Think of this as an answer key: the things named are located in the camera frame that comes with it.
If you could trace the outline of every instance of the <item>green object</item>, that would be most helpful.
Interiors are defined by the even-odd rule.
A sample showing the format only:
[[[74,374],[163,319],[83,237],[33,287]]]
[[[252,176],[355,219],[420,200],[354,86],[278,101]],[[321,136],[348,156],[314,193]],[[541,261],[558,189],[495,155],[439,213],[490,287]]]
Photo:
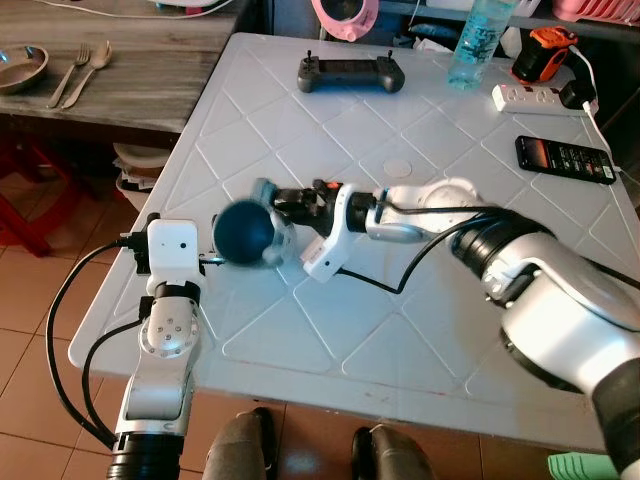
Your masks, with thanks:
[[[549,472],[555,480],[617,480],[611,459],[591,453],[562,453],[547,459]]]

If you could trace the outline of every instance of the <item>orange object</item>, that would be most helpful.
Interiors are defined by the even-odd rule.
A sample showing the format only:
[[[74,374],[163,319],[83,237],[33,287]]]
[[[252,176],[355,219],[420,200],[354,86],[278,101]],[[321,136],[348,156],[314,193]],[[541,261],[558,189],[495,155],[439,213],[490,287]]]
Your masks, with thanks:
[[[569,47],[578,43],[575,33],[564,27],[544,27],[532,30],[523,41],[522,51],[511,72],[521,83],[546,82],[567,58]]]
[[[531,30],[531,38],[536,39],[542,48],[560,49],[578,43],[578,37],[564,27],[543,27]]]

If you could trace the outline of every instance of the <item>black shoe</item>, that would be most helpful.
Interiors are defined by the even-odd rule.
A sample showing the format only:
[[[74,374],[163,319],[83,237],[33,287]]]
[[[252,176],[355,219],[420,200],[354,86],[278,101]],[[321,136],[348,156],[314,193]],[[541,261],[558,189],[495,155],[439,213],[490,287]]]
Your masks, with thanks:
[[[260,417],[262,456],[264,457],[264,468],[267,472],[267,480],[276,480],[278,476],[278,439],[276,438],[273,417],[269,409],[264,407],[258,407],[251,413]]]
[[[353,480],[375,480],[376,466],[373,459],[373,437],[370,429],[359,428],[351,444],[351,475]]]

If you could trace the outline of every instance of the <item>plastic water bottle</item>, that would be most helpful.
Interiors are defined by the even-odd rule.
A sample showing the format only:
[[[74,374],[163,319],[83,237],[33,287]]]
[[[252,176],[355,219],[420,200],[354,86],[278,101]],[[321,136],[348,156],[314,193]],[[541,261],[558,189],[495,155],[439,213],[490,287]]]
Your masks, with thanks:
[[[461,90],[482,83],[500,36],[519,0],[475,0],[449,68],[449,84]]]

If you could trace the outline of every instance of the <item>table surface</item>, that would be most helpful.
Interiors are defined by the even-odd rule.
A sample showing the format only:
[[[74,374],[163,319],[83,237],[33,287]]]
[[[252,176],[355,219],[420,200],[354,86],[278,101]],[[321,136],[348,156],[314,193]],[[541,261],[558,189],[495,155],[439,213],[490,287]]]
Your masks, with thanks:
[[[0,47],[35,44],[50,55],[47,76],[38,85],[0,96],[0,114],[182,132],[213,67],[234,30],[244,0],[206,17],[171,20],[109,18],[52,7],[31,0],[0,2]],[[176,15],[145,0],[84,0],[69,3],[126,15]],[[98,72],[69,110],[46,104],[77,56],[80,44],[109,40],[113,58]],[[82,67],[82,73],[89,67]],[[70,95],[82,75],[67,85]]]
[[[513,82],[496,61],[482,87],[452,90],[448,55],[397,50],[404,88],[296,88],[300,59],[375,58],[386,50],[250,34],[234,35],[141,212],[194,219],[210,250],[211,218],[246,196],[256,177],[280,186],[313,178],[361,188],[470,179],[484,198],[551,228],[579,253],[638,277],[640,223],[622,183],[602,186],[520,170],[514,140],[534,135],[600,146],[579,118],[502,114],[493,85]],[[567,71],[556,77],[566,82]],[[298,228],[300,250],[312,238]],[[397,284],[420,245],[363,237],[347,267]],[[146,279],[121,252],[70,347],[82,364],[105,331],[132,321]],[[393,296],[337,276],[308,278],[300,263],[277,270],[207,270],[209,327],[196,364],[200,387],[316,405],[551,445],[602,448],[583,396],[552,390],[521,369],[498,339],[500,310],[444,248]],[[105,344],[100,372],[129,374],[136,333]]]

